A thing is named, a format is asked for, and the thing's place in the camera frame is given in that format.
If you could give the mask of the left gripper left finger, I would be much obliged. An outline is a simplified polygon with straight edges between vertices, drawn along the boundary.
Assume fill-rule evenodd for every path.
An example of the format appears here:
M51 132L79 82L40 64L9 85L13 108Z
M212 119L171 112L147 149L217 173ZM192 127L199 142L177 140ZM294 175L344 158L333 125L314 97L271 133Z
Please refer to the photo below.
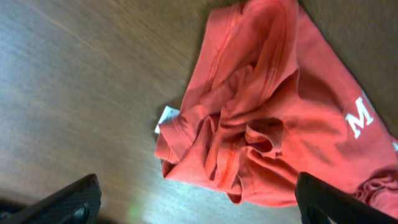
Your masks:
M97 222L100 206L97 175L89 174L19 211L2 203L1 224L93 224Z

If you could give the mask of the orange printed t-shirt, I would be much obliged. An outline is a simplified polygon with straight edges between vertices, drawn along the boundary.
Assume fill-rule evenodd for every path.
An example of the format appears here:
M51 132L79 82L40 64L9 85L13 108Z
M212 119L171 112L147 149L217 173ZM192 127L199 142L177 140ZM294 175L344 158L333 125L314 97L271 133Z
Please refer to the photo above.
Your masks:
M397 216L397 141L297 1L212 11L179 114L159 129L165 179L289 207L308 172Z

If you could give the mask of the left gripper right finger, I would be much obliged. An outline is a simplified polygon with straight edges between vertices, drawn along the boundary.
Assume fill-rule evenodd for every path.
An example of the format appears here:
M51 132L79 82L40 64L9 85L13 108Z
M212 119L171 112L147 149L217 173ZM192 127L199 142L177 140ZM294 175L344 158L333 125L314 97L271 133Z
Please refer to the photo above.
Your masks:
M397 219L360 202L334 186L299 173L295 197L302 224L397 224Z

